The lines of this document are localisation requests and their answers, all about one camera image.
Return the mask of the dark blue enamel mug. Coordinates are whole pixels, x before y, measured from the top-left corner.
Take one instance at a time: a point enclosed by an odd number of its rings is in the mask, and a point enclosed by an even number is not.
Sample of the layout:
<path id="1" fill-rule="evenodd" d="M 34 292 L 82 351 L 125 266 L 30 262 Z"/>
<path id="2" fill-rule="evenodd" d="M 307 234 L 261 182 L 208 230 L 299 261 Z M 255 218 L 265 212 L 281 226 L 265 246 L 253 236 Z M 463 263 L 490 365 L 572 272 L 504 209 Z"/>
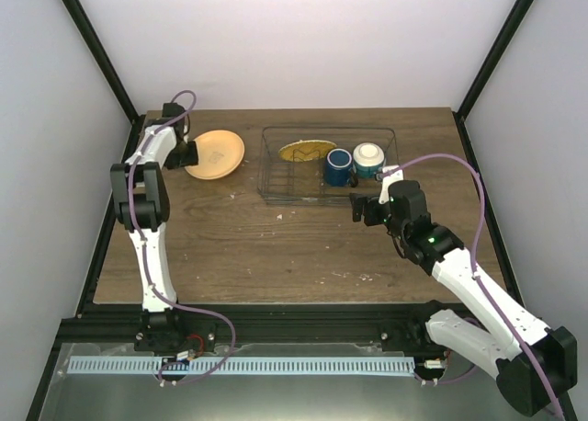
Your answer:
<path id="1" fill-rule="evenodd" d="M 342 148 L 332 149 L 325 157 L 323 179 L 331 187 L 351 187 L 358 184 L 353 156 Z"/>

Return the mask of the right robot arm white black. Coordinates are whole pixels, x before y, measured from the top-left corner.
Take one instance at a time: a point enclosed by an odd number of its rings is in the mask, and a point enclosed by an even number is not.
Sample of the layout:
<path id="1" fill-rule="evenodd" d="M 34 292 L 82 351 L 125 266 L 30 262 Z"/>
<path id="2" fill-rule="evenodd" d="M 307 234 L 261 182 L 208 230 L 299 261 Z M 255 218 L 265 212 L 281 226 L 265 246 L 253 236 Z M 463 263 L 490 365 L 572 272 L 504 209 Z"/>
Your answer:
<path id="1" fill-rule="evenodd" d="M 447 227 L 433 222 L 418 182 L 400 180 L 377 196 L 349 196 L 354 222 L 383 225 L 399 255 L 450 290 L 477 319 L 448 309 L 408 327 L 411 344 L 438 344 L 492 377 L 504 400 L 531 417 L 554 407 L 577 383 L 578 345 L 564 326 L 551 328 L 503 290 Z"/>

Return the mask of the yellow woven bamboo plate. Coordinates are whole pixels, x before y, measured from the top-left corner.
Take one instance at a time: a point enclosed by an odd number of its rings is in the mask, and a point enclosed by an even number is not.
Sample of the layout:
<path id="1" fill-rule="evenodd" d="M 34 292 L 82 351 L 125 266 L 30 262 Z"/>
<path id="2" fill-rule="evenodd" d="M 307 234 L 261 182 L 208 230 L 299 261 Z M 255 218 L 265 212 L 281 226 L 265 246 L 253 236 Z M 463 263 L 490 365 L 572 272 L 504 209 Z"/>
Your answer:
<path id="1" fill-rule="evenodd" d="M 326 140 L 300 140 L 281 147 L 278 156 L 286 162 L 303 163 L 323 159 L 336 147 Z"/>

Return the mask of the plain cream orange plate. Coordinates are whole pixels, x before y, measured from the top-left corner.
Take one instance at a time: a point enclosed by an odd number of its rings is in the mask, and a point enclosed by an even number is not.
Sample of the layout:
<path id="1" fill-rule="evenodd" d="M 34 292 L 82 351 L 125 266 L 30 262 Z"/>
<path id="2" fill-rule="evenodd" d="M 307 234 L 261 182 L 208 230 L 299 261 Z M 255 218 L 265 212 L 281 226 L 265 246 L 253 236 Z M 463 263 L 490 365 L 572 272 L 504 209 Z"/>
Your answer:
<path id="1" fill-rule="evenodd" d="M 245 154 L 243 139 L 233 131 L 207 131 L 195 138 L 198 163 L 186 171 L 194 178 L 215 180 L 228 176 L 242 162 Z"/>

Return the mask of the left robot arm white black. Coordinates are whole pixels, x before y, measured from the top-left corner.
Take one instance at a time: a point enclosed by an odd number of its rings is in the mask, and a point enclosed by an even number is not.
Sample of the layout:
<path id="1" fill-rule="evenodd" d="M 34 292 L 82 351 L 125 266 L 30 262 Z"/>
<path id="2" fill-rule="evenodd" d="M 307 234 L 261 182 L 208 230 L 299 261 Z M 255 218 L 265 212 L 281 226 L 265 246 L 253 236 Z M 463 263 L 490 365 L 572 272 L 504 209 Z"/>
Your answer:
<path id="1" fill-rule="evenodd" d="M 187 340 L 165 249 L 170 200 L 163 170 L 198 163 L 198 149 L 187 140 L 187 111 L 172 99 L 162 116 L 147 124 L 136 151 L 110 168 L 117 220 L 129 233 L 141 275 L 138 350 L 176 351 Z"/>

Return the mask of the teal and white bowl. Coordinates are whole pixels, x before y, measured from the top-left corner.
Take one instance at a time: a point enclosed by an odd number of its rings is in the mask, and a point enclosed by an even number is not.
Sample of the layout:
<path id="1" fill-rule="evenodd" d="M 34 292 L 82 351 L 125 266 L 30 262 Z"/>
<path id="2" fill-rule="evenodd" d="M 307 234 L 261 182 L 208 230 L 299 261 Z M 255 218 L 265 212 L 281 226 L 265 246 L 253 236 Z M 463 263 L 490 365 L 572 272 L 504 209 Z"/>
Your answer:
<path id="1" fill-rule="evenodd" d="M 386 163 L 383 150 L 373 142 L 362 142 L 353 151 L 355 173 L 359 178 L 370 178 Z"/>

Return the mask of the black wire dish rack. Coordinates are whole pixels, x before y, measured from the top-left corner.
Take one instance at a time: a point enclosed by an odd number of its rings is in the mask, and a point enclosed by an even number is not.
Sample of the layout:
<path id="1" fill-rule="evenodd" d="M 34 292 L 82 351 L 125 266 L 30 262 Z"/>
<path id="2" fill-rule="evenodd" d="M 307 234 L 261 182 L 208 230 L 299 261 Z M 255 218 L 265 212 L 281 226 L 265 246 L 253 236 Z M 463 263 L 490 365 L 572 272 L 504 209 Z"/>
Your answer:
<path id="1" fill-rule="evenodd" d="M 325 158 L 303 163 L 286 162 L 278 156 L 281 147 L 300 140 L 326 140 L 353 152 L 362 142 L 377 144 L 388 165 L 399 163 L 395 131 L 391 127 L 353 124 L 290 124 L 262 130 L 257 189 L 268 204 L 297 206 L 347 206 L 350 193 L 374 196 L 380 193 L 375 177 L 359 178 L 355 188 L 331 187 L 323 179 Z"/>

